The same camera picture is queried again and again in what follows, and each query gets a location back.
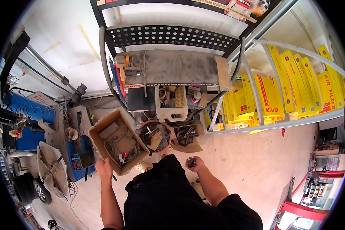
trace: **black object in hand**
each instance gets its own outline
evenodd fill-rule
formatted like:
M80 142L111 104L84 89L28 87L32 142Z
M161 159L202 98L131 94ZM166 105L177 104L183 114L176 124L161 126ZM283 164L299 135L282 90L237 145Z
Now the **black object in hand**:
M191 160L189 161L188 167L191 168L191 167L193 167L194 165L195 165L195 159L193 158L193 159L191 159Z

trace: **red handle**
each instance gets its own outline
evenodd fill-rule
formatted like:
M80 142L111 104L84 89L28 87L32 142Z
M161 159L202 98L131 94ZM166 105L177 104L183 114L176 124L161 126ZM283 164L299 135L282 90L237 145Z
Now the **red handle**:
M127 96L127 94L126 94L126 92L124 91L124 85L123 85L123 82L121 81L121 78L120 78L120 69L117 68L115 65L114 65L114 68L116 69L116 75L118 76L121 94L122 94L123 97L125 98L125 97Z

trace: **perforated metal panel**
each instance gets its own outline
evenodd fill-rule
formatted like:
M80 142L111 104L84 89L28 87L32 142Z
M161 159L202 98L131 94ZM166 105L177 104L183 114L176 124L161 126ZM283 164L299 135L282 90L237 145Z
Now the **perforated metal panel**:
M210 48L230 53L240 43L232 35L219 34L208 30L174 25L135 25L128 27L108 27L114 47L138 44L177 44Z

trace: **tire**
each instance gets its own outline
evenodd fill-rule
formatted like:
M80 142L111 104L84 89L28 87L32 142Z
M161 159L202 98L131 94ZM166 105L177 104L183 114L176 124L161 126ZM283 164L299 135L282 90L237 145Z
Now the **tire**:
M32 191L28 191L27 182L22 177L19 176L13 179L13 188L18 200L23 206L32 203L32 197L30 195Z
M33 187L37 193L37 196L40 198L40 200L46 204L49 205L51 204L51 194L50 192L45 188L43 185L43 182L41 181L40 178L35 178L33 179Z
M33 186L33 179L34 178L33 178L32 174L30 172L26 172L25 174L23 174L23 176L25 177L25 180L28 183L28 187L30 187L32 189L33 200L38 199L37 192L35 190L35 187Z

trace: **spring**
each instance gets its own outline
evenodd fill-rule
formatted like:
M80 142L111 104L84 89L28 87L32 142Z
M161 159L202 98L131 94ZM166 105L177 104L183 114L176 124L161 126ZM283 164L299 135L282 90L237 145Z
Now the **spring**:
M31 109L33 110L33 113L34 113L34 114L36 114L36 112L37 112L38 109L41 111L41 114L43 114L43 113L45 112L46 109L47 109L49 115L51 115L51 114L50 114L50 111L51 111L51 110L54 110L54 114L56 113L56 110L58 110L58 111L59 111L58 114L61 115L61 112L62 112L63 116L64 116L65 113L66 113L65 109L63 109L63 108L45 107L45 108L42 110L41 107L37 107L36 109L34 109L33 106L30 106L29 108L27 108L26 105L24 105L23 108L21 108L21 106L20 106L19 104L17 104L17 105L16 105L16 110L14 111L14 110L11 108L11 106L9 106L8 104L6 104L6 106L7 106L8 108L10 108L10 110L11 110L13 113L17 113L17 112L19 112L19 111L23 111L23 112L25 112L25 113L28 114L29 111L30 111Z

